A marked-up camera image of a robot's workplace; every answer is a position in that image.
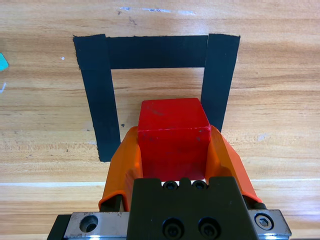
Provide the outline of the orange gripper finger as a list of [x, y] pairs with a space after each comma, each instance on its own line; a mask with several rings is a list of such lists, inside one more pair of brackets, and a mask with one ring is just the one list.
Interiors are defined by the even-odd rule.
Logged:
[[129, 129], [113, 155], [98, 206], [101, 212], [130, 211], [134, 180], [143, 177], [138, 128]]
[[204, 179], [208, 182], [211, 177], [234, 177], [248, 209], [265, 209], [265, 204], [257, 196], [240, 156], [214, 126], [211, 126], [210, 130]]

